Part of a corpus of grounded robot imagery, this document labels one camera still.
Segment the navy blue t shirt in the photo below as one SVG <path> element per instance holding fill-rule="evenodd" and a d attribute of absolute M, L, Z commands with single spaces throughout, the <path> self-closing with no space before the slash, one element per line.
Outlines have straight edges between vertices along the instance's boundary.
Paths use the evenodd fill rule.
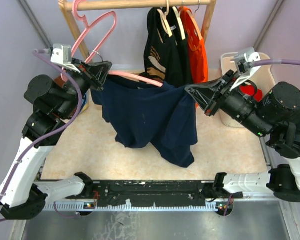
<path fill-rule="evenodd" d="M 163 159 L 181 168 L 194 163 L 196 104 L 183 86 L 157 87 L 109 75 L 103 90 L 92 90 L 91 97 L 114 128 L 116 142 L 130 149 L 152 144 Z"/>

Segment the brown t shirt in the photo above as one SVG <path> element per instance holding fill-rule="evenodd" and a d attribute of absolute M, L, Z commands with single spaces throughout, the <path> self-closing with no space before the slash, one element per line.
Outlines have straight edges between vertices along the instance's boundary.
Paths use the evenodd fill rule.
<path fill-rule="evenodd" d="M 65 82 L 64 82 L 64 80 L 62 79 L 61 76 L 58 76 L 57 78 L 55 78 L 55 79 L 54 79 L 54 82 L 55 82 L 58 86 L 60 86 L 60 87 L 63 87 L 64 84 L 65 84 Z"/>

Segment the black printed t shirt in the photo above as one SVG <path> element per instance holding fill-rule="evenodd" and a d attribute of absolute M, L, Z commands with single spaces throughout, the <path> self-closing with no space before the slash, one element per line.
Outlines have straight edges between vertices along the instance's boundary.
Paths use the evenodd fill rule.
<path fill-rule="evenodd" d="M 144 49 L 144 72 L 140 75 L 176 88 L 186 85 L 175 36 L 164 30 L 159 13 L 153 7 L 147 14 L 147 42 Z"/>

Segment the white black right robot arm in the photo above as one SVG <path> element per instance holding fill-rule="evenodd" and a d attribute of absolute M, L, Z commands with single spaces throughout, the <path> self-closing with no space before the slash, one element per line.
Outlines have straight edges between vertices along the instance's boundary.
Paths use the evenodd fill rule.
<path fill-rule="evenodd" d="M 262 173 L 218 173 L 212 190 L 216 197 L 240 196 L 244 192 L 270 193 L 276 198 L 300 203 L 300 90 L 287 83 L 276 84 L 260 101 L 235 86 L 239 74 L 229 70 L 221 78 L 186 86 L 185 91 L 211 117 L 222 111 L 286 159 L 285 164 Z"/>

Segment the wooden hanger under orange shirt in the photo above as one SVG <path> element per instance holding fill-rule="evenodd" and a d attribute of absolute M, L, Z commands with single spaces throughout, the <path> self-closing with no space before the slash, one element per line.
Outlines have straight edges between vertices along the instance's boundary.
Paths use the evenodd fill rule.
<path fill-rule="evenodd" d="M 189 37 L 196 36 L 199 41 L 203 39 L 199 25 L 193 12 L 186 6 L 181 9 L 181 19 L 186 33 Z"/>

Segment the white laundry basket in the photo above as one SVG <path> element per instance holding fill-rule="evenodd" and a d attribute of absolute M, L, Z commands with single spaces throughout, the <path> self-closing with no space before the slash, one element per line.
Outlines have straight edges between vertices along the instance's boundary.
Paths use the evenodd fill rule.
<path fill-rule="evenodd" d="M 233 62 L 236 52 L 224 53 L 220 57 L 221 72 L 225 75 L 229 70 L 237 71 L 236 65 Z M 276 85 L 274 77 L 271 73 L 271 66 L 262 66 L 251 78 L 259 90 L 263 92 L 263 97 Z M 243 126 L 233 120 L 230 116 L 223 111 L 219 111 L 222 123 L 227 127 L 242 128 Z"/>

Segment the cream hanger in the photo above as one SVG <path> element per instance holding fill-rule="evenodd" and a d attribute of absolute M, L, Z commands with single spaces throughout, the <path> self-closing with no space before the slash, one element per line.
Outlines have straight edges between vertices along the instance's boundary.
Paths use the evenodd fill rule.
<path fill-rule="evenodd" d="M 158 34 L 160 37 L 160 40 L 163 42 L 163 37 L 166 36 L 169 40 L 172 39 L 173 36 L 173 32 L 171 30 L 171 27 L 169 25 L 169 22 L 167 20 L 167 16 L 169 15 L 169 11 L 170 11 L 170 3 L 169 0 L 166 0 L 166 10 L 165 12 L 163 12 L 163 10 L 161 8 L 158 8 L 156 10 L 159 14 L 160 17 L 160 21 L 162 24 L 162 29 L 158 29 Z"/>
<path fill-rule="evenodd" d="M 186 39 L 186 33 L 185 33 L 184 26 L 183 26 L 183 22 L 181 20 L 181 13 L 178 11 L 176 6 L 173 6 L 172 10 L 174 12 L 174 15 L 175 15 L 175 18 L 176 18 L 176 21 L 177 21 L 177 25 L 178 25 L 178 29 L 179 29 L 179 33 L 180 33 L 180 38 L 183 41 L 183 40 Z"/>

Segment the red t shirt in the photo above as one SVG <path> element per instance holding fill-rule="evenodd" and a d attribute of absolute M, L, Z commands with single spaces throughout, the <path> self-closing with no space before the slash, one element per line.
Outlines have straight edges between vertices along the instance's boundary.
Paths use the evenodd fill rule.
<path fill-rule="evenodd" d="M 243 94 L 253 97 L 257 102 L 260 102 L 263 99 L 263 92 L 260 89 L 255 88 L 251 84 L 241 85 L 239 89 Z"/>

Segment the orange t shirt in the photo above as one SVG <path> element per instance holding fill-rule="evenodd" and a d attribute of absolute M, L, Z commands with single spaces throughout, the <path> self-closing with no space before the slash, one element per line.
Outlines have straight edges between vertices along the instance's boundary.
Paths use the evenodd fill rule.
<path fill-rule="evenodd" d="M 182 13 L 181 13 L 182 7 L 179 7 L 178 11 L 180 12 L 180 17 L 182 20 Z M 205 48 L 205 40 L 203 36 L 202 36 L 202 40 L 200 41 L 195 35 L 188 36 L 187 44 L 188 44 L 188 55 L 189 55 L 188 58 L 190 62 L 190 69 L 191 69 L 193 82 L 195 84 L 205 83 L 208 81 L 209 78 L 209 67 L 208 67 L 208 58 L 207 58 L 207 53 Z"/>

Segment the wooden clothes rack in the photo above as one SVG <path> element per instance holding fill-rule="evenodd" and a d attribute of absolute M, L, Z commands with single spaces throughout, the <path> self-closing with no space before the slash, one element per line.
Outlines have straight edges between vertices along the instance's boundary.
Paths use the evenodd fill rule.
<path fill-rule="evenodd" d="M 113 69 L 119 72 L 139 73 L 142 70 L 141 46 L 146 43 L 146 10 L 152 7 L 205 6 L 201 33 L 207 38 L 215 0 L 84 0 L 77 12 L 116 11 L 118 16 L 115 38 L 106 45 L 107 53 L 114 53 Z"/>

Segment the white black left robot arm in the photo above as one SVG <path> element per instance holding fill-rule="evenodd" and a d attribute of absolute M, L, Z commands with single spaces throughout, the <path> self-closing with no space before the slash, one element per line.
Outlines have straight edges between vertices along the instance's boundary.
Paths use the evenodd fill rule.
<path fill-rule="evenodd" d="M 73 59 L 72 66 L 71 80 L 63 86 L 42 74 L 30 81 L 24 94 L 33 106 L 33 113 L 22 130 L 13 165 L 0 185 L 0 213 L 4 220 L 30 220 L 46 205 L 68 197 L 87 199 L 93 195 L 93 180 L 83 172 L 65 180 L 35 183 L 47 156 L 80 112 L 87 91 L 103 89 L 112 63 Z"/>

